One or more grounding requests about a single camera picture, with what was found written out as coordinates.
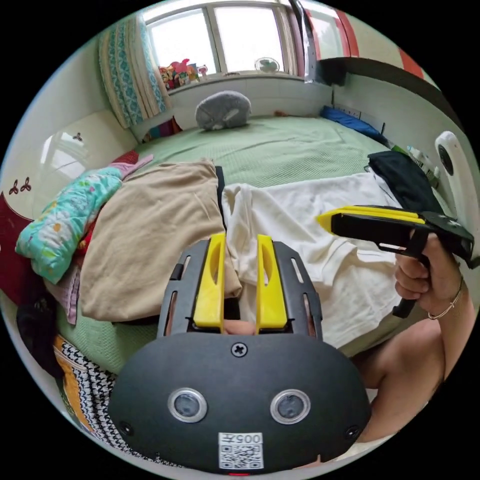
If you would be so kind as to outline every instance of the blue pillow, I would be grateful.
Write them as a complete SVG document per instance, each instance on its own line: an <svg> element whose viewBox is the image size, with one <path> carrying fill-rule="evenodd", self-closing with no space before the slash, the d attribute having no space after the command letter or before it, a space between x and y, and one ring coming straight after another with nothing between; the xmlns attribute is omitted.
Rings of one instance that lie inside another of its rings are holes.
<svg viewBox="0 0 480 480"><path fill-rule="evenodd" d="M389 146L389 141L376 128L373 128L366 121L355 118L344 111L337 110L331 106L324 106L321 109L320 116L376 140L379 144L382 144L385 147Z"/></svg>

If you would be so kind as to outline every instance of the finger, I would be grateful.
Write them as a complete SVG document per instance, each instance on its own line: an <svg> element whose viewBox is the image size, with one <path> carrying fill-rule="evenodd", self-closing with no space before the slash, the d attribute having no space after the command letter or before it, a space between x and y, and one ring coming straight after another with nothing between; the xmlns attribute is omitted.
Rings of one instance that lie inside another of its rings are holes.
<svg viewBox="0 0 480 480"><path fill-rule="evenodd" d="M411 292L426 293L430 289L430 284L427 280L421 278L412 278L407 275L401 267L395 270L396 281L405 289Z"/></svg>
<svg viewBox="0 0 480 480"><path fill-rule="evenodd" d="M416 258L412 258L407 255L395 255L398 266L407 274L411 279L427 279L429 277L429 270Z"/></svg>
<svg viewBox="0 0 480 480"><path fill-rule="evenodd" d="M228 335L255 335L255 325L244 320L224 320L223 330Z"/></svg>
<svg viewBox="0 0 480 480"><path fill-rule="evenodd" d="M322 462L320 461L320 455L319 455L317 457L316 461L313 461L312 463L308 463L307 465L298 466L298 467L294 468L294 470L309 469L311 467L319 467L321 464L322 464Z"/></svg>
<svg viewBox="0 0 480 480"><path fill-rule="evenodd" d="M435 274L439 277L448 278L458 269L454 256L444 249L439 238L434 233L428 236L423 254L428 257L430 268L435 270Z"/></svg>
<svg viewBox="0 0 480 480"><path fill-rule="evenodd" d="M395 290L405 300L418 300L421 295L417 291L410 291L403 288L398 282L395 284Z"/></svg>

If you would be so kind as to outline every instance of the bracelet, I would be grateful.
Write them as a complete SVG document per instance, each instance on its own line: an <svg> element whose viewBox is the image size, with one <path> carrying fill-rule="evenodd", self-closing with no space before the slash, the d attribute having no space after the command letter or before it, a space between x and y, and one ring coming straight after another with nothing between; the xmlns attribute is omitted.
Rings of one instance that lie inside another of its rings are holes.
<svg viewBox="0 0 480 480"><path fill-rule="evenodd" d="M450 305L448 306L447 309L445 309L442 313L438 315L431 315L430 313L428 314L428 318L430 320L438 320L441 319L444 315L446 315L451 309L455 308L455 305L460 299L460 296L462 295L462 287L464 286L464 278L463 276L460 279L460 287L458 288L458 292L455 295L455 298L450 302Z"/></svg>

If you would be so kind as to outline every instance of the white camera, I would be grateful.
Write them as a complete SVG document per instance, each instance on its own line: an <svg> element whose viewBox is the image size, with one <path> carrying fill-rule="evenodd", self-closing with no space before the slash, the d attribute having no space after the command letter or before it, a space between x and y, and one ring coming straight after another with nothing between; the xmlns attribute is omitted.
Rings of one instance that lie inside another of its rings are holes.
<svg viewBox="0 0 480 480"><path fill-rule="evenodd" d="M444 131L435 140L435 148L450 184L456 218L475 238L472 257L479 257L480 205L467 157L459 139L451 131Z"/></svg>

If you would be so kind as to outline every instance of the sticker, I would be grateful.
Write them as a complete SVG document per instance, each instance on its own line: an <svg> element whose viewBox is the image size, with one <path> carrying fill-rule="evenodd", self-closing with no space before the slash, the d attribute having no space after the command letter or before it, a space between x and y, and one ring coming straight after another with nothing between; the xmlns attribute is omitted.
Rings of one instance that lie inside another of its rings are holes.
<svg viewBox="0 0 480 480"><path fill-rule="evenodd" d="M261 433L219 433L218 465L226 470L258 470L264 468L263 435Z"/></svg>

